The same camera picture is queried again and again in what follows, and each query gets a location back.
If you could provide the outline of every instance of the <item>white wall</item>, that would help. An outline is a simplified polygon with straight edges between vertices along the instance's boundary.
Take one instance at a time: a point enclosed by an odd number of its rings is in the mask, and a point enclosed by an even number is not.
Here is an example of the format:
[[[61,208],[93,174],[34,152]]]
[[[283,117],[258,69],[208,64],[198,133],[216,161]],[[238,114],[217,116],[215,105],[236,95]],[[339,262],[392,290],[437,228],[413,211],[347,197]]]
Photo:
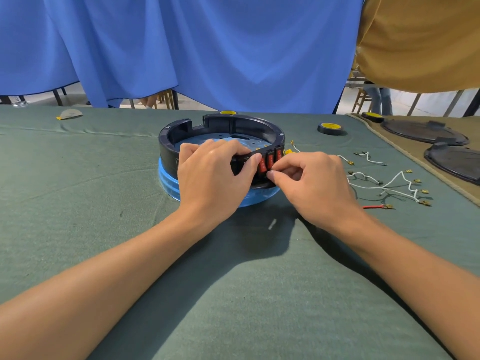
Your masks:
[[[477,91],[478,88],[465,90],[450,113],[450,117],[462,117]],[[417,96],[416,93],[404,92],[400,90],[391,90],[391,92],[392,101],[399,102],[407,106],[411,106],[415,96]],[[418,100],[417,109],[435,116],[443,116],[456,94],[456,90],[451,92],[422,94]]]

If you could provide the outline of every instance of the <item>wiring harness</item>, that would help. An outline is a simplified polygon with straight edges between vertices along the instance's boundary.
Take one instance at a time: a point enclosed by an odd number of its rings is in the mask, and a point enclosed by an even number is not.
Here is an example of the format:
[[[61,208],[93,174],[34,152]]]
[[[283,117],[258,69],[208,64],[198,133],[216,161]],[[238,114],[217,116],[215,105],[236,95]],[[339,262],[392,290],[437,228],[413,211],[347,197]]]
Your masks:
[[[301,151],[295,146],[293,140],[290,141],[290,144],[293,146],[293,148],[301,153]],[[387,164],[383,163],[383,162],[375,162],[373,160],[370,159],[370,153],[368,151],[362,151],[361,153],[359,152],[356,152],[354,153],[355,155],[359,156],[359,157],[366,157],[367,161],[369,163],[372,163],[372,164],[378,164],[378,165],[382,165],[382,166],[387,166]],[[345,162],[347,162],[349,165],[353,166],[355,165],[351,160],[348,160],[347,158],[341,156],[341,155],[338,155],[338,157],[340,157],[341,159],[345,160]],[[401,171],[401,172],[398,172],[393,178],[391,181],[389,181],[388,183],[384,184],[382,181],[380,180],[376,180],[375,178],[373,178],[372,176],[370,175],[366,175],[364,174],[363,172],[354,172],[354,171],[348,171],[348,175],[346,176],[347,180],[348,180],[348,183],[350,186],[352,187],[357,187],[357,188],[361,188],[361,189],[365,189],[365,190],[381,190],[379,196],[382,196],[383,194],[385,193],[396,193],[396,194],[399,194],[401,196],[404,196],[404,197],[407,197],[407,198],[410,198],[412,200],[414,200],[416,203],[418,204],[421,204],[421,205],[425,205],[425,206],[431,206],[430,202],[429,201],[426,201],[426,200],[423,200],[423,199],[419,199],[418,198],[418,194],[419,193],[424,193],[424,194],[427,194],[429,193],[428,190],[426,189],[417,189],[417,188],[414,188],[412,187],[413,185],[415,184],[419,184],[421,183],[422,181],[420,179],[413,179],[413,180],[409,180],[405,177],[405,174],[409,174],[409,173],[412,173],[412,170],[411,169],[407,169],[405,171]],[[351,177],[355,177],[357,178],[357,176],[361,176],[363,177],[363,179],[365,181],[372,181],[373,183],[377,184],[378,187],[363,187],[363,186],[359,186],[357,184],[353,184],[351,182],[351,180],[349,178]],[[395,189],[392,189],[390,187],[388,187],[389,185],[391,185],[397,178],[401,177],[405,182],[408,183],[408,190],[410,193],[403,193],[403,192],[400,192],[398,190],[395,190]],[[383,208],[383,209],[392,209],[393,206],[390,205],[390,204],[383,204],[383,205],[377,205],[377,206],[363,206],[363,208],[365,209],[370,209],[370,208]]]

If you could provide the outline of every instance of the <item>black plastic ring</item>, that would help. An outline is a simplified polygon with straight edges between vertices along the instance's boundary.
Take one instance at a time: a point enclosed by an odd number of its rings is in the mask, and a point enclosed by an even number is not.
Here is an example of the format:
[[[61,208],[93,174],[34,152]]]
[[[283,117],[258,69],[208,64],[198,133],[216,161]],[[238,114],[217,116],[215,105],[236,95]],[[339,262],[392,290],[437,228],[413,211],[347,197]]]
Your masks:
[[[257,173],[251,183],[252,189],[264,189],[275,187],[275,184],[267,178],[267,171],[272,165],[281,159],[285,148],[285,134],[281,128],[261,118],[242,114],[206,114],[203,116],[203,125],[192,126],[192,121],[187,118],[177,120],[165,126],[158,135],[160,143],[160,158],[165,171],[177,179],[180,150],[175,145],[185,139],[205,134],[225,133],[249,135],[262,139],[270,145],[254,150],[249,154],[235,155],[231,160],[232,171],[239,174],[243,164],[254,154],[261,154]]]

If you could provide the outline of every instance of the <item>brown mat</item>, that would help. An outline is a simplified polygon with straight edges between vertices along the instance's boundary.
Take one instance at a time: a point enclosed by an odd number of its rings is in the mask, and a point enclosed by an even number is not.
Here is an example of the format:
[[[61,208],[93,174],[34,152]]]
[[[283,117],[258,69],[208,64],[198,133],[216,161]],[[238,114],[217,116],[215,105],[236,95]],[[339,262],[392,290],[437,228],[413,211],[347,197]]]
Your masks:
[[[350,116],[359,117],[357,114],[349,114]],[[467,145],[470,149],[480,150],[480,117],[479,116],[470,116],[470,117],[462,117],[462,118],[455,118],[455,117],[425,117],[425,116],[392,116],[392,119],[397,120],[408,120],[408,121],[418,121],[418,122],[427,122],[430,120],[439,121],[445,123],[447,127],[456,130],[470,139],[470,144]],[[480,186],[476,186],[473,183],[466,182],[453,176],[447,172],[444,172],[441,169],[433,166],[432,164],[428,163],[427,160],[423,157],[423,153],[427,148],[431,146],[431,144],[424,143],[421,141],[415,141],[408,138],[401,137],[399,135],[392,134],[385,130],[380,124],[372,122],[370,120],[361,118],[362,121],[365,121],[368,126],[372,130],[374,130],[377,134],[380,134],[383,138],[387,141],[393,143],[393,145],[405,150],[411,156],[419,160],[423,165],[427,165],[429,170],[433,170],[435,174],[440,177],[442,180],[447,180],[450,182],[450,185],[453,188],[459,187],[465,193],[465,196],[477,205],[480,202]]]

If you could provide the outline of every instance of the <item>mustard yellow cloth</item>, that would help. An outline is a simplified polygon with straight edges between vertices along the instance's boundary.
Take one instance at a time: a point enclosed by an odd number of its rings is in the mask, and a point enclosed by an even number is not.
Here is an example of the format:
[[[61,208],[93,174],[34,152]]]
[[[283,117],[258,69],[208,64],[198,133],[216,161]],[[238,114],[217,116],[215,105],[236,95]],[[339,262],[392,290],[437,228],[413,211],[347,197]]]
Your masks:
[[[480,0],[366,0],[355,64],[401,91],[480,87]]]

